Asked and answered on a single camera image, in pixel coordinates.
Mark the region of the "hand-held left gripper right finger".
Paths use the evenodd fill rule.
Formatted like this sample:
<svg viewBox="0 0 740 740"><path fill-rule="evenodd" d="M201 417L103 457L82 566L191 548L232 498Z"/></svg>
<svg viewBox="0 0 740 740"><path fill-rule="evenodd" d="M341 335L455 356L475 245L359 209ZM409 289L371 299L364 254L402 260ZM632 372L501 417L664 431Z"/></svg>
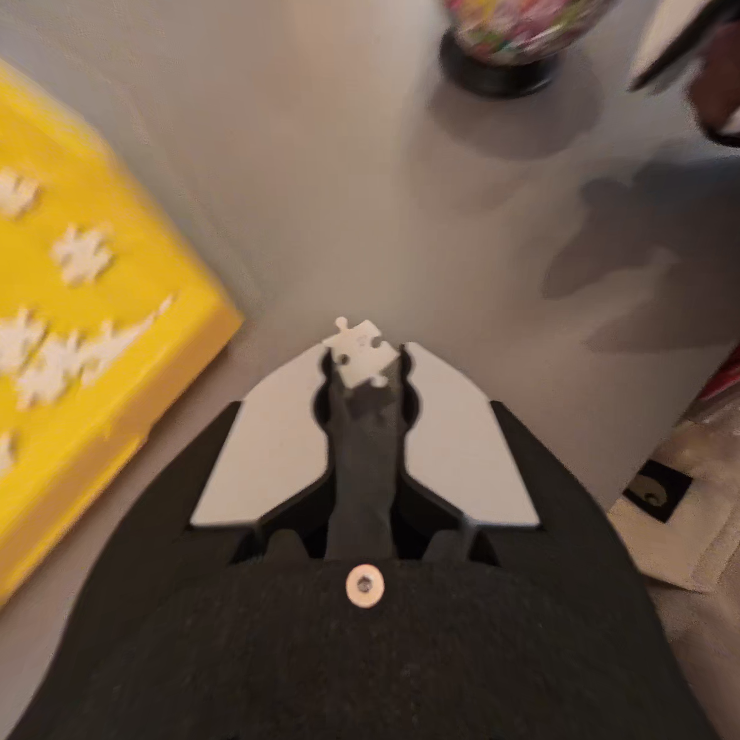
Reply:
<svg viewBox="0 0 740 740"><path fill-rule="evenodd" d="M395 554L453 558L481 553L489 533L532 533L541 519L486 394L421 344L400 357L400 440L395 491Z"/></svg>

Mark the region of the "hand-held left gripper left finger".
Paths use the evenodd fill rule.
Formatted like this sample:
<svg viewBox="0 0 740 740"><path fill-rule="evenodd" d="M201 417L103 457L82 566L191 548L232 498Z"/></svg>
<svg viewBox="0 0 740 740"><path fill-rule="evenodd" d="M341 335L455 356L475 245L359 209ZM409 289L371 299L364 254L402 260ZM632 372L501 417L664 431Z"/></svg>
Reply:
<svg viewBox="0 0 740 740"><path fill-rule="evenodd" d="M238 558L266 551L279 531L295 532L311 558L326 556L336 505L330 386L331 356L316 344L244 396L191 528L244 529Z"/></svg>

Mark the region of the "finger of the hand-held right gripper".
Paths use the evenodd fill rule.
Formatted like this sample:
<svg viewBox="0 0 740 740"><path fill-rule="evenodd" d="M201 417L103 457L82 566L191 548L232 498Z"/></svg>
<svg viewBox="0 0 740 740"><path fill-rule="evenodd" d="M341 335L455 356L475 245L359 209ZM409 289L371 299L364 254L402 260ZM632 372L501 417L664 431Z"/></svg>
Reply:
<svg viewBox="0 0 740 740"><path fill-rule="evenodd" d="M670 88L718 27L738 20L738 13L738 1L659 2L632 60L628 91Z"/></svg>

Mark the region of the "white jigsaw piece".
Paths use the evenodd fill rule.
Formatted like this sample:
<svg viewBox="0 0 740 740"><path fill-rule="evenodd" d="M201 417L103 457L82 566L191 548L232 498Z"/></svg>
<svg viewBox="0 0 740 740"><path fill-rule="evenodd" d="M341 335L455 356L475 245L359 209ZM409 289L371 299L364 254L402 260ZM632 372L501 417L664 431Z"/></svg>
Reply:
<svg viewBox="0 0 740 740"><path fill-rule="evenodd" d="M389 379L385 371L398 360L399 351L370 320L350 326L345 317L338 317L335 327L336 332L322 344L331 352L345 389L354 391L362 385L386 387Z"/></svg>

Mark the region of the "colourful puzzle ball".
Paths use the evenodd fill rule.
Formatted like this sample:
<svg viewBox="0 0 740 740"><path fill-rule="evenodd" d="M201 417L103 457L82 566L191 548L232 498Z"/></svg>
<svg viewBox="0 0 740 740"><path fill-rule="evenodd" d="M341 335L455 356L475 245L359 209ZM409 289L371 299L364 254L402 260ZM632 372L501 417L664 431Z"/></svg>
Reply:
<svg viewBox="0 0 740 740"><path fill-rule="evenodd" d="M599 23L615 1L444 1L462 52L490 65L516 66L557 54Z"/></svg>

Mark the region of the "black ball stand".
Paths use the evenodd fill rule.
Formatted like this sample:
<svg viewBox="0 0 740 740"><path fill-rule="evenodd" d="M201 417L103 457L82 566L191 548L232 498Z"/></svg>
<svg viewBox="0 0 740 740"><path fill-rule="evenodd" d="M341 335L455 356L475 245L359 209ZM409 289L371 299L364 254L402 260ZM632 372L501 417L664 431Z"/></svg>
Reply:
<svg viewBox="0 0 740 740"><path fill-rule="evenodd" d="M447 30L439 45L439 66L444 78L480 98L511 100L540 92L555 79L561 55L549 55L526 64L480 61L462 49Z"/></svg>

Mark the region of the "yellow box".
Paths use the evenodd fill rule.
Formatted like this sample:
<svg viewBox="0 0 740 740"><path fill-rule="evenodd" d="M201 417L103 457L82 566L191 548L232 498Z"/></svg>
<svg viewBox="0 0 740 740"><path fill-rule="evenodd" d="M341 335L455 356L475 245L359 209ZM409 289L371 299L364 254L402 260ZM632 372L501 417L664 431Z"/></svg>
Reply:
<svg viewBox="0 0 740 740"><path fill-rule="evenodd" d="M91 126L1 90L4 607L244 319Z"/></svg>

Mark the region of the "group of white jigsaw pieces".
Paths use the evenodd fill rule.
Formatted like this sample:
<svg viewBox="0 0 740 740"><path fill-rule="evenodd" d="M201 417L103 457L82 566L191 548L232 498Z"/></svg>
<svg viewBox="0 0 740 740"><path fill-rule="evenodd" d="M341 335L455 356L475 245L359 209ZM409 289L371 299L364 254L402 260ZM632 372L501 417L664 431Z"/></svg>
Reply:
<svg viewBox="0 0 740 740"><path fill-rule="evenodd" d="M187 386L192 264L133 185L19 129L2 142L2 495L92 475L97 434L140 434Z"/></svg>

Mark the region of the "person's right hand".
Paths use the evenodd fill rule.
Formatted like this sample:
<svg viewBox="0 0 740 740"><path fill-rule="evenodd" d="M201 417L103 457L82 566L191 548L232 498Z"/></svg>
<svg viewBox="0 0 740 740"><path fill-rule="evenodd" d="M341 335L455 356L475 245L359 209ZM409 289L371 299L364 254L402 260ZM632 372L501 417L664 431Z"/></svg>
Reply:
<svg viewBox="0 0 740 740"><path fill-rule="evenodd" d="M717 143L738 146L739 22L720 26L707 42L688 88L696 123Z"/></svg>

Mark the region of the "red cloth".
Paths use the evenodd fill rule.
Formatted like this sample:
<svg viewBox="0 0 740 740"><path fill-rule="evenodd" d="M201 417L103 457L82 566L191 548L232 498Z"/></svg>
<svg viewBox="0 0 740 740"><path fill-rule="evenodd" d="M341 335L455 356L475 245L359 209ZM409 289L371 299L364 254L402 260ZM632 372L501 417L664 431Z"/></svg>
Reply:
<svg viewBox="0 0 740 740"><path fill-rule="evenodd" d="M739 383L739 346L726 358L726 361L708 380L698 395L699 401L710 400Z"/></svg>

